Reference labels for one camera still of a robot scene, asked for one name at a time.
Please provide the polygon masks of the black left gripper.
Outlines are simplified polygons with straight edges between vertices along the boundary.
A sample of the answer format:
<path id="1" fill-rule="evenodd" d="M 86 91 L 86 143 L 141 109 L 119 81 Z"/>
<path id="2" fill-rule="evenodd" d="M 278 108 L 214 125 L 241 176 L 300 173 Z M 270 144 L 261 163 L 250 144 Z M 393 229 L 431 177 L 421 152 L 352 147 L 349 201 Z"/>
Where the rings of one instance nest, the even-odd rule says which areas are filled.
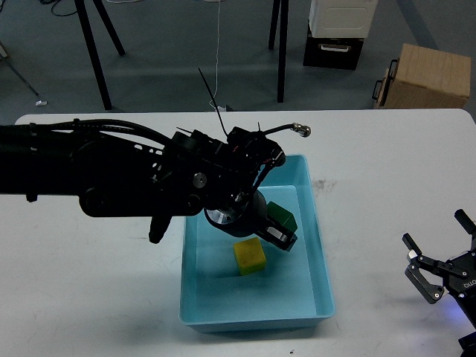
<path id="1" fill-rule="evenodd" d="M 256 191 L 251 200 L 237 208 L 205 209 L 206 220 L 215 228 L 233 236 L 259 236 L 282 251 L 291 251 L 298 237 L 278 221 L 267 219 L 264 195 Z"/>

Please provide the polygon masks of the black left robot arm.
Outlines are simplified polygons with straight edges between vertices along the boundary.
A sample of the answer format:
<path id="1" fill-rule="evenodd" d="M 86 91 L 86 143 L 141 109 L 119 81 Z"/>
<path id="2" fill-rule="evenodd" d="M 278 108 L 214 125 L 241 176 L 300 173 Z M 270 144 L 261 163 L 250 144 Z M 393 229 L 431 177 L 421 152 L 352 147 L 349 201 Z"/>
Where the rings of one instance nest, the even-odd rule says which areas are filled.
<path id="1" fill-rule="evenodd" d="M 286 157 L 268 131 L 233 128 L 226 141 L 194 130 L 168 138 L 124 120 L 3 126 L 1 192 L 29 202 L 77 196 L 92 217 L 151 218 L 160 242 L 174 216 L 203 213 L 234 237 L 259 236 L 288 251 L 297 237 L 259 186 Z"/>

